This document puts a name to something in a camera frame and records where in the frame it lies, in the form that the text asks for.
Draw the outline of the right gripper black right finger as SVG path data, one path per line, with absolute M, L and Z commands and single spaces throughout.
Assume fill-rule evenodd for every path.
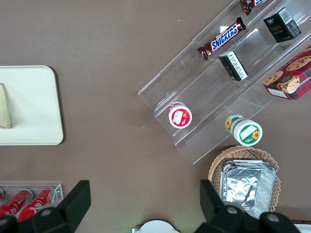
M 224 204 L 210 180 L 200 181 L 200 205 L 206 221 L 197 233 L 298 233 L 300 230 L 283 214 L 265 212 L 259 219 L 241 208 Z

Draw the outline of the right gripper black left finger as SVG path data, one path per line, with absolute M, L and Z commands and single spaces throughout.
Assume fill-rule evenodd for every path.
M 91 206 L 90 182 L 80 180 L 56 207 L 47 207 L 30 219 L 0 218 L 2 233 L 73 233 Z

